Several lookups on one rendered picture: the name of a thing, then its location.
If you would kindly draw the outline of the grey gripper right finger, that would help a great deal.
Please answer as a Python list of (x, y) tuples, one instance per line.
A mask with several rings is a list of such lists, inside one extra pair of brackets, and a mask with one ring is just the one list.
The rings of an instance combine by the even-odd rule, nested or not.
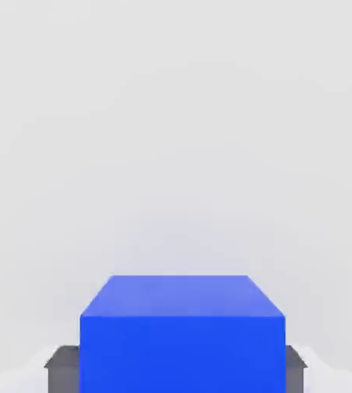
[(287, 344), (286, 393), (340, 393), (337, 373), (311, 350)]

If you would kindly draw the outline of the small blue cube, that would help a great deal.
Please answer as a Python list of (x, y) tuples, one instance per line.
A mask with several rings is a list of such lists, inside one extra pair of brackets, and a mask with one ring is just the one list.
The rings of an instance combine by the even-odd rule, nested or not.
[(286, 393), (285, 316), (247, 276), (113, 276), (81, 313), (80, 393)]

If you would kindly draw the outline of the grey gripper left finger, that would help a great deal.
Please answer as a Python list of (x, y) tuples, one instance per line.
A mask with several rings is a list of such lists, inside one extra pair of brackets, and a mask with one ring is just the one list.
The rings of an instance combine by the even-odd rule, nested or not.
[(79, 348), (61, 345), (36, 355), (21, 371), (15, 393), (80, 393)]

